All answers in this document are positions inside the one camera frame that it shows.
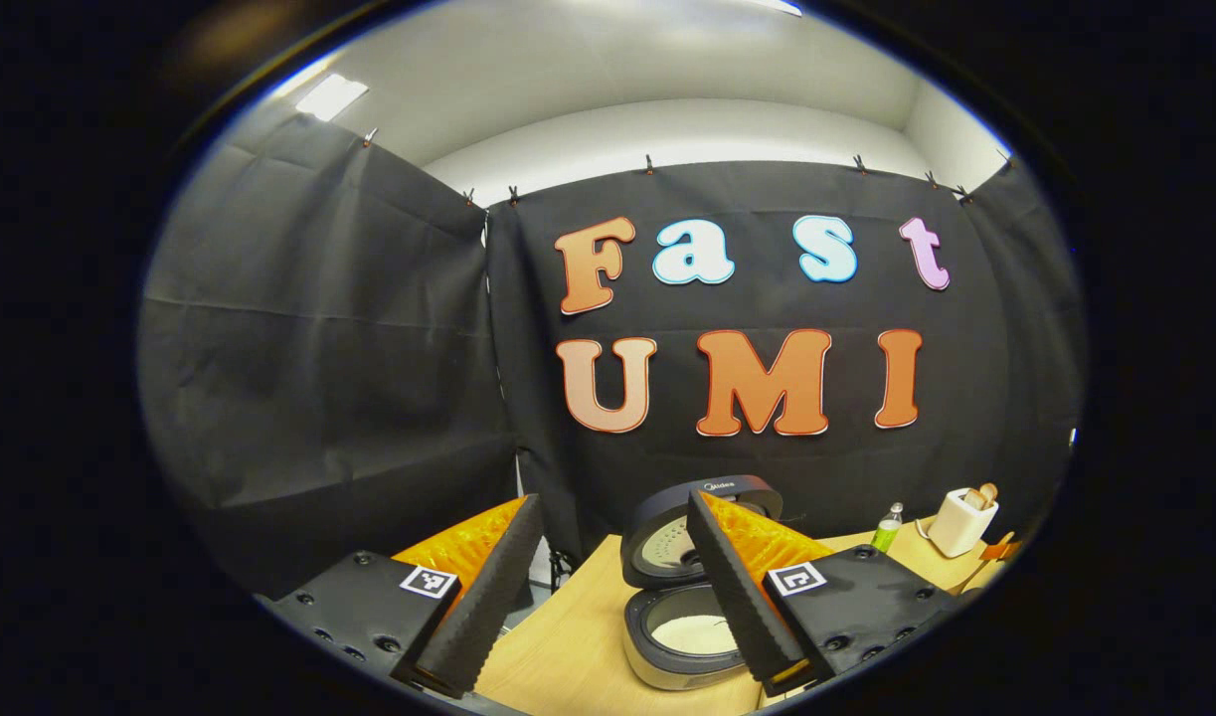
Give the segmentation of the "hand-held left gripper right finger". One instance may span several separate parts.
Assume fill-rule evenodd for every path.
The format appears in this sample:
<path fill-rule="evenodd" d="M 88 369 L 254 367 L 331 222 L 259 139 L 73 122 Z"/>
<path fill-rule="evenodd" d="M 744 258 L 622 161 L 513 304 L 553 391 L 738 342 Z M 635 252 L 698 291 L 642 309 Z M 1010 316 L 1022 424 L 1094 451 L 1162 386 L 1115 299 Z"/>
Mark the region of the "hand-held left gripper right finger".
<path fill-rule="evenodd" d="M 871 545 L 829 549 L 713 494 L 689 494 L 686 526 L 769 697 L 862 671 L 958 608 L 948 590 Z"/>

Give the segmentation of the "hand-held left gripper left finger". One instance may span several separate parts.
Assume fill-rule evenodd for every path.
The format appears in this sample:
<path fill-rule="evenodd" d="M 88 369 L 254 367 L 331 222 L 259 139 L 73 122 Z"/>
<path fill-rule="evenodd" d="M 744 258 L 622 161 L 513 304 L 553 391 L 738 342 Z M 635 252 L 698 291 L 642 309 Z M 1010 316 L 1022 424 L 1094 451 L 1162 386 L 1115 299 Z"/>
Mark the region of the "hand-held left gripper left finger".
<path fill-rule="evenodd" d="M 261 607 L 371 678 L 439 697 L 475 687 L 544 535 L 520 495 L 385 556 L 358 549 Z"/>

